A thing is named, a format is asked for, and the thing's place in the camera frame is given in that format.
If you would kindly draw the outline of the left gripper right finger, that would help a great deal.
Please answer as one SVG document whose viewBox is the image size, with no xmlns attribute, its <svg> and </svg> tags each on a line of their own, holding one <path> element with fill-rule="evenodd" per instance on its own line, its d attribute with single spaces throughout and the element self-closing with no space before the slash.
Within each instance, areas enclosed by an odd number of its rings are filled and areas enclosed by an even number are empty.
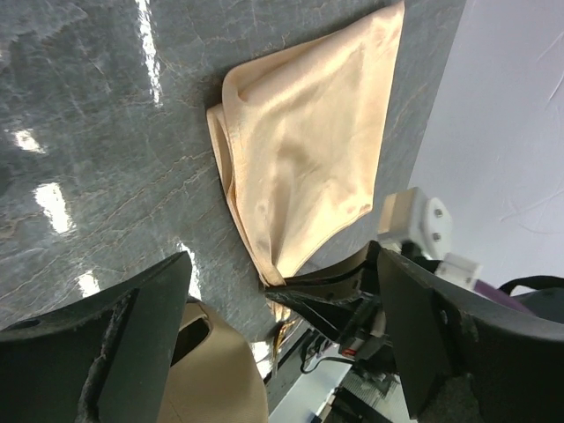
<svg viewBox="0 0 564 423">
<path fill-rule="evenodd" d="M 389 250 L 377 271 L 411 418 L 563 420 L 561 323 L 480 297 Z"/>
</svg>

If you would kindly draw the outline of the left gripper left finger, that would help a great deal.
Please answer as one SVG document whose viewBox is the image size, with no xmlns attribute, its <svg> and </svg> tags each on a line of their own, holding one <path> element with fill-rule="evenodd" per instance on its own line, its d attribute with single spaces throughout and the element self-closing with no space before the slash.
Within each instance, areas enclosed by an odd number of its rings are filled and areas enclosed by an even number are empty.
<svg viewBox="0 0 564 423">
<path fill-rule="evenodd" d="M 3 422 L 154 422 L 191 261 L 175 253 L 116 286 L 1 331 Z"/>
</svg>

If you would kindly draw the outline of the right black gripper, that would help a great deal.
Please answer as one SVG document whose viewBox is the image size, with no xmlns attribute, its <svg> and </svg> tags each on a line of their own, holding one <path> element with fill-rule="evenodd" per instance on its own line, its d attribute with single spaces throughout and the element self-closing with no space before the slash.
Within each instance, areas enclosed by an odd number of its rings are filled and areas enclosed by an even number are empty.
<svg viewBox="0 0 564 423">
<path fill-rule="evenodd" d="M 361 375 L 395 374 L 396 361 L 387 332 L 387 320 L 378 295 L 363 299 L 355 313 L 347 307 L 288 294 L 353 295 L 362 291 L 364 278 L 377 280 L 379 243 L 370 241 L 339 263 L 285 279 L 282 286 L 264 288 L 268 300 L 290 308 L 314 329 L 334 342 L 338 352 L 353 361 Z"/>
</svg>

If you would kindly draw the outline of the peach satin napkin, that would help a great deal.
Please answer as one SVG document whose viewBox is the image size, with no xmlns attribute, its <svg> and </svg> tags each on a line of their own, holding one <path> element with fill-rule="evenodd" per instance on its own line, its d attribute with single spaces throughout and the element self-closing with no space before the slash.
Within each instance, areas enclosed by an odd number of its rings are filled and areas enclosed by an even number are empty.
<svg viewBox="0 0 564 423">
<path fill-rule="evenodd" d="M 243 63 L 208 109 L 226 203 L 265 285 L 372 210 L 404 12 Z"/>
</svg>

